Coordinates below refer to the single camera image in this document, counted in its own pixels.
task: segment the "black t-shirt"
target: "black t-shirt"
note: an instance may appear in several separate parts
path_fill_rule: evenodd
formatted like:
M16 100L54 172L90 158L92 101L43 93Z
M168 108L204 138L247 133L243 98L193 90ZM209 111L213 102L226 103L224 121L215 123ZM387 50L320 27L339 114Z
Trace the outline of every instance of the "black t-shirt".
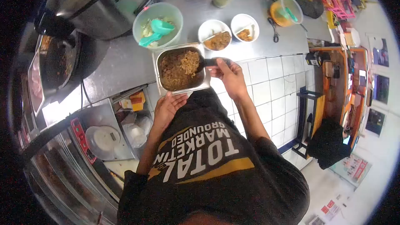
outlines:
M118 224L178 224L193 212L234 224L298 224L310 194L267 138L251 142L215 108L175 116L148 176L125 172Z

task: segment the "white bowl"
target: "white bowl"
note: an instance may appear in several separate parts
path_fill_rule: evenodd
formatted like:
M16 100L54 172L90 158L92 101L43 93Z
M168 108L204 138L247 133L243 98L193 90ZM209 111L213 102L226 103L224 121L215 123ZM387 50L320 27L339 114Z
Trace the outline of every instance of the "white bowl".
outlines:
M232 32L230 31L230 28L226 25L226 23L224 23L222 21L219 21L216 19L207 20L206 22L202 23L202 25L199 27L197 36L199 38L199 42L203 43L207 38L217 34L218 32L224 32L224 31L229 32L229 35L230 35L230 41L229 41L228 45L226 46L226 47L228 47L229 44L232 42ZM205 45L204 45L204 48L206 48L209 51L214 51L214 50L207 48Z
M254 42L257 40L258 36L260 35L260 27L258 26L257 21L250 15L247 14L237 14L232 18L230 23L230 28L232 29L233 36L238 39L240 42ZM237 33L242 30L243 28L248 28L250 30L250 36L254 37L252 41L243 41L237 37Z

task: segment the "white tile wall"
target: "white tile wall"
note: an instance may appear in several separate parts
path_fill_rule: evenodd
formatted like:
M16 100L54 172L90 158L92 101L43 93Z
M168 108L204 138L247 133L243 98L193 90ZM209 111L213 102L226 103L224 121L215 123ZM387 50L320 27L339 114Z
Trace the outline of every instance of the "white tile wall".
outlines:
M262 82L253 85L254 105L259 106L266 102L271 102L270 82Z
M294 109L285 114L285 128L287 129L295 123L297 123L297 109Z
M280 148L283 145L284 133L284 131L279 132L278 134L273 135L273 137L271 138L277 148Z
M282 65L283 65L283 75L291 75L295 73L293 56L285 56L282 57Z
M295 73L304 71L303 55L296 55L293 57L294 71Z
M267 66L270 80L283 77L282 60L280 57L268 58Z
M296 74L296 90L300 91L301 87L306 86L306 78L304 72L300 72Z
M273 119L285 114L285 97L272 101Z
M271 102L257 106L256 110L258 115L260 116L262 123L266 123L272 120Z
M226 92L224 83L219 78L216 78L216 77L211 78L210 85L215 90L215 93L217 93L217 94Z
M154 111L157 105L158 99L161 98L160 93L158 92L157 83L151 83L147 86L147 93L149 96L151 111Z
M242 119L240 119L239 113L235 114L235 125L240 133L244 132L244 126L242 123Z
M272 120L272 135L276 135L285 129L285 115Z
M249 62L248 67L252 84L269 80L267 60L265 58Z
M283 79L285 81L285 95L296 92L296 75L289 75Z
M223 107L226 109L228 112L228 116L233 115L233 104L232 104L232 99L229 97L227 92L218 94L218 97L223 105Z
M285 112L292 111L296 108L296 99L298 96L296 93L285 96Z
M294 130L295 130L295 125L292 125L292 126L288 127L287 129L285 129L284 144L287 144L288 142L292 141L296 137Z
M285 95L285 83L283 78L277 78L270 81L271 100L281 98Z
M269 122L267 122L267 123L264 123L264 128L265 128L265 130L267 131L267 133L268 133L268 135L270 136L270 137L272 137L273 135L272 135L272 121L269 121Z
M306 85L307 85L307 87L312 86L313 84L315 84L314 70L306 71L305 74L306 74Z

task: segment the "kitchen counter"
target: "kitchen counter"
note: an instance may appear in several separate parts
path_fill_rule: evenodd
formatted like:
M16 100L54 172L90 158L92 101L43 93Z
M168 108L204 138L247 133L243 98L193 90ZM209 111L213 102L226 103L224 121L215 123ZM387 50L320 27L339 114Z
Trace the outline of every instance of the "kitchen counter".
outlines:
M321 19L305 17L305 32L300 25L277 27L279 42L273 42L274 31L268 23L271 0L232 0L225 8L217 8L212 0L160 0L177 6L183 14L184 25L176 44L198 42L197 31L209 19L218 19L230 26L232 18L239 13L251 15L260 26L260 36L251 44L232 41L223 51L206 51L205 56L227 57L233 61L308 53L307 38L329 40L327 25ZM90 102L97 102L119 92L156 80L151 52L140 47L132 35L111 41L83 43L89 61L93 64L91 74L84 79ZM89 101L83 96L83 106ZM47 126L57 122L81 107L81 89L75 88L61 103L46 106L43 115Z

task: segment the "pink basket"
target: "pink basket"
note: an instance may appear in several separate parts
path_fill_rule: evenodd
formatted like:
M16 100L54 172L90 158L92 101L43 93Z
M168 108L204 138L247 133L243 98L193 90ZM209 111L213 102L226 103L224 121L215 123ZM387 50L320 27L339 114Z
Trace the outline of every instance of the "pink basket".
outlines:
M337 15L340 19L355 18L353 8L351 7L351 0L332 0L333 7L328 8Z

